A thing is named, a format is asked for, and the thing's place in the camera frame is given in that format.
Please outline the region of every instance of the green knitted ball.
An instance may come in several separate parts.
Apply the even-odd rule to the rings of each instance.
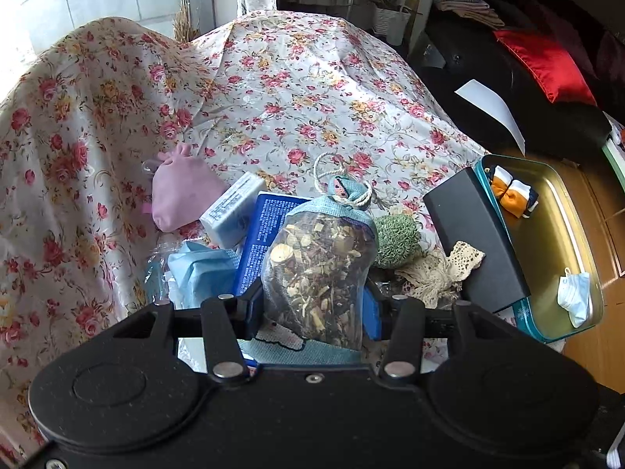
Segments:
[[[409,263],[421,252],[421,233],[412,217],[405,214],[384,215],[373,221],[378,241],[373,266],[395,269]]]

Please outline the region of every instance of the floral tablecloth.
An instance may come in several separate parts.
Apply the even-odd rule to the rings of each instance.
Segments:
[[[156,230],[141,162],[178,141],[225,180],[255,172],[315,195],[333,150],[375,189],[374,214],[418,218],[423,194],[479,159],[388,46],[323,15],[255,12],[179,44],[122,18],[45,52],[0,106],[0,452],[43,442],[30,381],[62,352],[146,302]],[[191,224],[180,234],[199,231]]]

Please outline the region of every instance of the metal tin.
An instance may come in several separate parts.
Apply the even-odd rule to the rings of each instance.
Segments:
[[[528,219],[517,219],[501,209],[485,169],[501,166],[515,179],[532,186],[539,204]],[[475,166],[514,247],[531,296],[513,304],[519,329],[542,342],[579,333],[601,321],[603,297],[593,255],[564,182],[547,164],[500,155],[486,155]],[[591,277],[590,315],[574,328],[566,310],[557,304],[557,287],[564,268],[587,271]]]

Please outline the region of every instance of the soap packaging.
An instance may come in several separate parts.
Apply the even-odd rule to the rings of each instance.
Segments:
[[[258,193],[266,188],[259,176],[246,172],[200,217],[211,242],[231,249],[248,232]]]

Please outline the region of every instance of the dried grass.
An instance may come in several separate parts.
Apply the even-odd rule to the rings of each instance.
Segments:
[[[174,39],[178,42],[191,42],[199,37],[198,28],[191,22],[191,6],[186,0],[180,0],[180,10],[174,17]]]

